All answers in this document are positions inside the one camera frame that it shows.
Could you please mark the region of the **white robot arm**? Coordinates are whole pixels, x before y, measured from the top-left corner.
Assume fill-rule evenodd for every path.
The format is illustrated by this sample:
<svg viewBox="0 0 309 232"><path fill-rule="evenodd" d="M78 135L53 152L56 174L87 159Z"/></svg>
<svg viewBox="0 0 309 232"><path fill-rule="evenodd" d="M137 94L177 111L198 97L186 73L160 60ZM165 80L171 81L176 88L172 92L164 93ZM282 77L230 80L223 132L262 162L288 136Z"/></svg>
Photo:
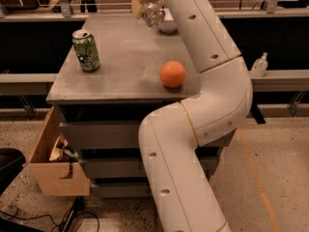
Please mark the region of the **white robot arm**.
<svg viewBox="0 0 309 232"><path fill-rule="evenodd" d="M164 232L231 232L195 151L234 131L249 113L252 84L233 39L209 0L137 0L149 25L164 1L177 23L201 88L147 115L142 161Z"/></svg>

